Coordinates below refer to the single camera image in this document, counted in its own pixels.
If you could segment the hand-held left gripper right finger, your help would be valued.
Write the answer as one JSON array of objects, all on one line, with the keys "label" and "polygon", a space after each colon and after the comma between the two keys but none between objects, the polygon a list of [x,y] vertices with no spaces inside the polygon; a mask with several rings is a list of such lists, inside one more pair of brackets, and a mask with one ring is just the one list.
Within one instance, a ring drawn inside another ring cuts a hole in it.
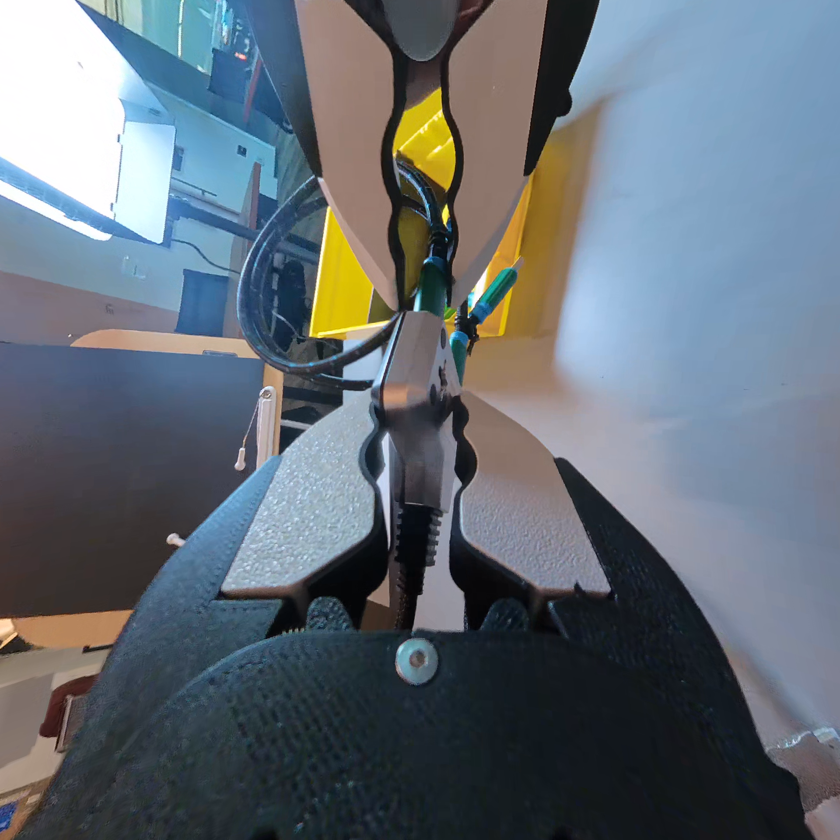
[{"label": "hand-held left gripper right finger", "polygon": [[607,597],[606,573],[551,452],[479,397],[461,401],[472,471],[461,480],[450,559],[461,550],[478,580],[530,611],[576,592]]}]

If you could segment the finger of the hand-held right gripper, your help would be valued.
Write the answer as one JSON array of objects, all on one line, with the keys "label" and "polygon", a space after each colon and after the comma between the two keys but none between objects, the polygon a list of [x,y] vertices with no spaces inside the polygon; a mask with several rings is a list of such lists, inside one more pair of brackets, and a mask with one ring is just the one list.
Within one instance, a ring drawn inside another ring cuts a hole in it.
[{"label": "finger of the hand-held right gripper", "polygon": [[394,108],[392,52],[344,1],[297,1],[321,166],[319,180],[354,256],[386,305],[399,307],[382,169]]},{"label": "finger of the hand-held right gripper", "polygon": [[527,183],[524,162],[547,5],[492,2],[449,56],[448,108],[463,164],[454,200],[454,307],[488,267]]}]

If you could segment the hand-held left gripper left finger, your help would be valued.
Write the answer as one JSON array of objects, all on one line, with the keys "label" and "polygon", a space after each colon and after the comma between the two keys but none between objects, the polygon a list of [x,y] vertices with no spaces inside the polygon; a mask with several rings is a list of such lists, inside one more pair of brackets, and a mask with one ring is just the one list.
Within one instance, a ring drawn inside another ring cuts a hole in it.
[{"label": "hand-held left gripper left finger", "polygon": [[320,596],[362,611],[384,581],[381,493],[364,461],[370,399],[352,399],[303,433],[273,479],[222,583],[230,599],[280,598],[304,611]]}]

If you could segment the yellow plastic bin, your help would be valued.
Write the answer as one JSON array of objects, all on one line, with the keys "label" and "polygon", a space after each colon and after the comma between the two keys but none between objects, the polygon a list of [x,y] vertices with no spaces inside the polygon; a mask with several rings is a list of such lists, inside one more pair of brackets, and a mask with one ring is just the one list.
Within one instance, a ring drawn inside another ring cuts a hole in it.
[{"label": "yellow plastic bin", "polygon": [[[434,181],[437,193],[450,185],[455,167],[455,146],[443,114],[440,91],[404,112],[395,134],[393,152],[414,163],[428,180]],[[496,252],[468,295],[470,306],[478,302],[500,272],[520,259],[531,189],[532,178],[529,178]],[[310,335],[321,339],[348,339],[367,328],[380,328],[393,311],[377,297],[331,209],[327,210],[325,219]]]}]

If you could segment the silver multiport hub adapter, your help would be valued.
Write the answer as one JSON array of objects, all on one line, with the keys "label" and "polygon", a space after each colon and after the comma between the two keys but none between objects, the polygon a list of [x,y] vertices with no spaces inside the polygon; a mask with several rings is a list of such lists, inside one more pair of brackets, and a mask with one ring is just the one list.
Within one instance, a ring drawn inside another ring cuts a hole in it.
[{"label": "silver multiport hub adapter", "polygon": [[402,312],[372,392],[387,437],[388,487],[395,504],[449,510],[460,393],[445,321],[427,311]]}]

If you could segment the black panel with wooden edge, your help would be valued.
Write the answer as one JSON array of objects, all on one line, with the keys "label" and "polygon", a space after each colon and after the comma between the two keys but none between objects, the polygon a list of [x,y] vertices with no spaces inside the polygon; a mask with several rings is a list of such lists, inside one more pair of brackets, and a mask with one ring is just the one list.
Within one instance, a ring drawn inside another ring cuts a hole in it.
[{"label": "black panel with wooden edge", "polygon": [[2,653],[111,644],[175,548],[280,442],[242,339],[2,343]]}]

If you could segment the small black box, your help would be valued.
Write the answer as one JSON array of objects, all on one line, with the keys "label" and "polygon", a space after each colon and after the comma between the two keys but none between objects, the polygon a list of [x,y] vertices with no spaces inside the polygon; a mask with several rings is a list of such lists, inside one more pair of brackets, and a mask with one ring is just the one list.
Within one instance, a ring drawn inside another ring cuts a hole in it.
[{"label": "small black box", "polygon": [[222,337],[228,296],[226,276],[184,269],[182,298],[174,332]]}]

